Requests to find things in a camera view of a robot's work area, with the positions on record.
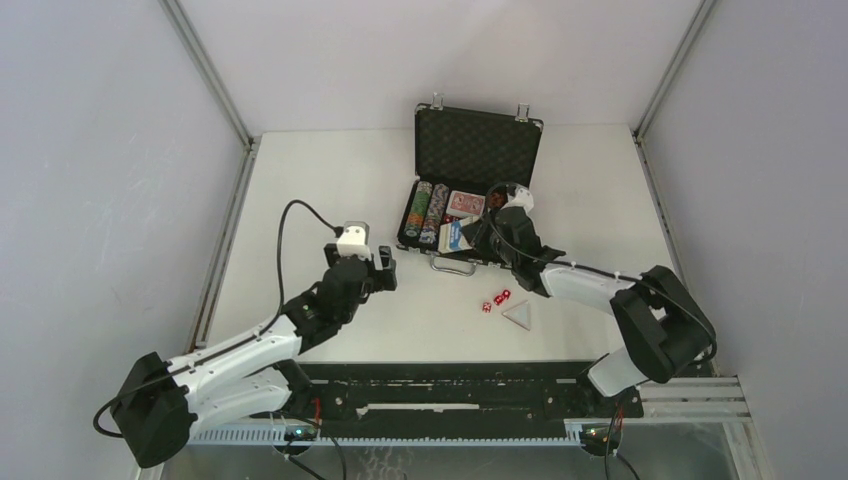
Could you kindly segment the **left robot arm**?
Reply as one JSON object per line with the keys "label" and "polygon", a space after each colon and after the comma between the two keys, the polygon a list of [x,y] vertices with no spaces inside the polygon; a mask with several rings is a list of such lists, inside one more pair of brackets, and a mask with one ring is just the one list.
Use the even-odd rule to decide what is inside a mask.
{"label": "left robot arm", "polygon": [[305,414],[313,394],[297,356],[349,324],[370,295],[397,287],[388,246],[377,256],[340,257],[323,278],[255,327],[193,354],[137,359],[102,408],[136,464],[147,469],[175,456],[197,434],[256,413]]}

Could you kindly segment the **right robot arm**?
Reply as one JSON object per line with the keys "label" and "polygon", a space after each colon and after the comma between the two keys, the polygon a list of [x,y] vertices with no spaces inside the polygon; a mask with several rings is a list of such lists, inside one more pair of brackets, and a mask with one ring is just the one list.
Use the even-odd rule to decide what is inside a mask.
{"label": "right robot arm", "polygon": [[525,209],[516,206],[488,212],[460,232],[476,253],[508,267],[522,289],[614,319],[622,347],[596,360],[577,391],[579,406],[589,415],[605,415],[625,390],[647,381],[666,383],[717,352],[714,327],[665,266],[628,276],[571,261],[565,252],[543,245]]}

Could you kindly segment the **blue texas holdem card box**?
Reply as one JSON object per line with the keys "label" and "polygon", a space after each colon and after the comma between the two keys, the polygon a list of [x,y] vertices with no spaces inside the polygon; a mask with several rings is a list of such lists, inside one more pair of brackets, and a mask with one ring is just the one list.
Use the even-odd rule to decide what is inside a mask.
{"label": "blue texas holdem card box", "polygon": [[468,226],[474,226],[478,222],[478,216],[468,216],[441,225],[437,251],[440,254],[452,254],[472,250],[473,247],[463,234],[463,229]]}

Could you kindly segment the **black poker set case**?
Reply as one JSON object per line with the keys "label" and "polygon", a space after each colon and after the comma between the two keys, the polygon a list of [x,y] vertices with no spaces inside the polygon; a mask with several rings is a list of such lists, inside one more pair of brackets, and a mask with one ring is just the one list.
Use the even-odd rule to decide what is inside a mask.
{"label": "black poker set case", "polygon": [[531,117],[526,104],[515,114],[446,106],[440,94],[418,104],[414,109],[415,180],[398,226],[397,247],[428,256],[440,254],[437,243],[406,233],[420,182],[478,195],[487,194],[499,182],[528,187],[544,128],[544,121]]}

